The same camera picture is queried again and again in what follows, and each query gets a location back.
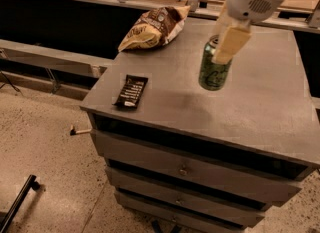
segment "speckled floor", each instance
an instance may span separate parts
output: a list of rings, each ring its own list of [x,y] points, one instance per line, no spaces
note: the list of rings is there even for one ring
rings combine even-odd
[[[23,95],[9,85],[0,89],[0,212],[9,209],[30,174],[42,187],[29,192],[8,232],[154,232],[155,218],[116,203],[90,136],[69,136],[71,124],[90,127],[79,109],[85,94],[62,87],[51,95],[49,83],[25,78],[14,83]],[[320,233],[320,175],[314,172],[302,184],[297,196],[271,208],[247,232]],[[164,233],[174,226],[157,220]]]

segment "chip bag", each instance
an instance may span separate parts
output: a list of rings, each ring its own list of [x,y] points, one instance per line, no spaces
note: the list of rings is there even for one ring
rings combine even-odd
[[[161,7],[143,13],[118,47],[148,49],[171,42],[183,29],[190,6]]]

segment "black chocolate bar wrapper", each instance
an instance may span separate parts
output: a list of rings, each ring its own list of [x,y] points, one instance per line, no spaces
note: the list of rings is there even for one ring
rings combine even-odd
[[[127,75],[126,83],[121,89],[116,103],[113,105],[121,108],[138,108],[144,87],[148,83],[148,78]]]

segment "black pole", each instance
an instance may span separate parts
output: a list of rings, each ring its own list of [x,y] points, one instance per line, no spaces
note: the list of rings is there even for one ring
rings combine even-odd
[[[18,212],[23,200],[27,196],[30,188],[33,190],[39,189],[40,185],[38,182],[36,182],[36,176],[30,175],[26,183],[24,184],[23,188],[21,189],[19,195],[17,196],[16,200],[12,204],[9,212],[4,217],[4,220],[0,224],[0,233],[5,233],[10,226],[10,223],[12,222],[14,216]]]

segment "green can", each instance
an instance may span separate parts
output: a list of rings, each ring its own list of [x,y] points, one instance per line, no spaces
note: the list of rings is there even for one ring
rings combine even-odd
[[[216,91],[224,86],[232,62],[232,60],[227,64],[212,62],[212,57],[218,44],[218,37],[213,36],[210,38],[204,47],[202,56],[199,84],[209,91]]]

